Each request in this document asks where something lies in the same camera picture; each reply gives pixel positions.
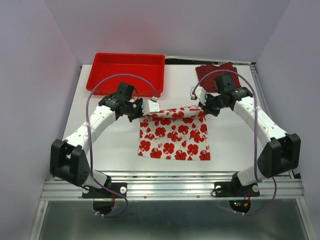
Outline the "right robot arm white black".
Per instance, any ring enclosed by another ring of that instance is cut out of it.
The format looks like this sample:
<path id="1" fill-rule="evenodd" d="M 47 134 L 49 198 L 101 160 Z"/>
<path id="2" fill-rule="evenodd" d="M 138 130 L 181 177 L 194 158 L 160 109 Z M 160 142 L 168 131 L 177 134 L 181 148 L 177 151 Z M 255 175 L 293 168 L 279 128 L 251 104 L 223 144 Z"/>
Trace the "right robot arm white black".
<path id="1" fill-rule="evenodd" d="M 261 153 L 254 153 L 253 165 L 233 174 L 231 181 L 220 182 L 222 193 L 230 191 L 242 195 L 250 186 L 270 179 L 284 172 L 294 170 L 299 165 L 301 138 L 296 133 L 288 133 L 279 127 L 258 105 L 257 96 L 251 86 L 237 87 L 229 70 L 227 74 L 214 79 L 218 94 L 209 94 L 200 84 L 190 92 L 193 100 L 199 101 L 200 108 L 213 116 L 218 116 L 225 108 L 231 109 L 253 131 L 254 148 L 261 144 Z"/>

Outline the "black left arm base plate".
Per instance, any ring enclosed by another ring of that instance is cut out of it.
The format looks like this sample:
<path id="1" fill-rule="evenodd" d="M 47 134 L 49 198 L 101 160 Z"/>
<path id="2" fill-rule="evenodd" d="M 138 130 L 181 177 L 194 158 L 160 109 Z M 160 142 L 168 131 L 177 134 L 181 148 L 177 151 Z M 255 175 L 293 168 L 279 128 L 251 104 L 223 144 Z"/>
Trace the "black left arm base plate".
<path id="1" fill-rule="evenodd" d="M 123 196 L 127 196 L 127 193 L 121 193 L 121 188 L 127 189 L 128 184 L 126 182 L 113 182 L 111 184 L 111 190 L 116 192 L 117 194 L 121 194 Z M 86 190 L 82 190 L 82 198 L 83 199 L 121 199 L 122 196 L 116 195 L 109 191 L 106 191 L 103 188 L 95 188 L 92 186 L 85 186 Z"/>

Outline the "dark red polka-dot skirt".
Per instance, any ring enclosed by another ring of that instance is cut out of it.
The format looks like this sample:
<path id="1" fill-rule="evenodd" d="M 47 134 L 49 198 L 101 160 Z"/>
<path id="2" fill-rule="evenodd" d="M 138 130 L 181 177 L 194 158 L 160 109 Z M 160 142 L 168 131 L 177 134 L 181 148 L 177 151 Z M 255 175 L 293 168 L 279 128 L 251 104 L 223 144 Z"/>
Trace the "dark red polka-dot skirt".
<path id="1" fill-rule="evenodd" d="M 206 64 L 206 65 L 201 65 L 195 68 L 196 75 L 198 77 L 198 80 L 200 81 L 204 76 L 209 74 L 210 72 L 218 71 L 218 70 L 223 70 L 221 72 L 216 72 L 210 76 L 207 76 L 200 84 L 200 86 L 206 90 L 208 93 L 217 93 L 217 88 L 216 88 L 216 82 L 215 79 L 217 77 L 223 76 L 223 75 L 230 75 L 231 79 L 234 83 L 234 85 L 237 88 L 241 87 L 241 83 L 239 81 L 239 77 L 236 74 L 229 73 L 226 70 L 233 71 L 233 72 L 238 72 L 237 68 L 233 66 L 231 62 L 227 62 L 224 64 L 221 64 L 219 66 L 212 65 L 212 64 Z"/>

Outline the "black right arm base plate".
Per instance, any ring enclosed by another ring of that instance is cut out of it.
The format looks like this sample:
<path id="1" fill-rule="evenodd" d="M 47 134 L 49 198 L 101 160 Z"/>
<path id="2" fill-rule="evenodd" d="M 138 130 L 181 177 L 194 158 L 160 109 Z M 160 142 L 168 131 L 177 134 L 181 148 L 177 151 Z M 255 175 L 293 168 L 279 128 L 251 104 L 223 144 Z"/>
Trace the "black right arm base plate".
<path id="1" fill-rule="evenodd" d="M 240 183 L 232 183 L 231 181 L 215 182 L 211 190 L 211 196 L 215 198 L 244 198 L 259 197 L 260 191 L 256 183 L 248 186 L 242 186 Z"/>

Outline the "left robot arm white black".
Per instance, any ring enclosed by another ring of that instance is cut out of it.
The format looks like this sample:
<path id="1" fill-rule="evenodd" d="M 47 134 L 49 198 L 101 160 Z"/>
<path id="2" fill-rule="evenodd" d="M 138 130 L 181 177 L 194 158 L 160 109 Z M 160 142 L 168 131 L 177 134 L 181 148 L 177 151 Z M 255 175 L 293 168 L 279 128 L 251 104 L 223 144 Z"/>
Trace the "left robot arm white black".
<path id="1" fill-rule="evenodd" d="M 111 193 L 112 178 L 94 169 L 93 144 L 119 117 L 142 115 L 143 100 L 131 101 L 136 88 L 121 82 L 116 92 L 103 97 L 92 114 L 71 135 L 56 139 L 50 149 L 50 174 L 77 187 L 94 188 L 100 197 Z"/>

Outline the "white red floral skirt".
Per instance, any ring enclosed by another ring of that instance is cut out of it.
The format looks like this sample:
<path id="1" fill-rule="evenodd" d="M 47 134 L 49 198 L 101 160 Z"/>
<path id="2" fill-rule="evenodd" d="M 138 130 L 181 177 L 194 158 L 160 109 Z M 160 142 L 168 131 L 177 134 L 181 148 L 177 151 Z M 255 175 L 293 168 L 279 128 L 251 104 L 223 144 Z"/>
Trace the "white red floral skirt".
<path id="1" fill-rule="evenodd" d="M 138 155 L 153 159 L 209 161 L 206 117 L 196 105 L 161 110 L 139 119 Z"/>

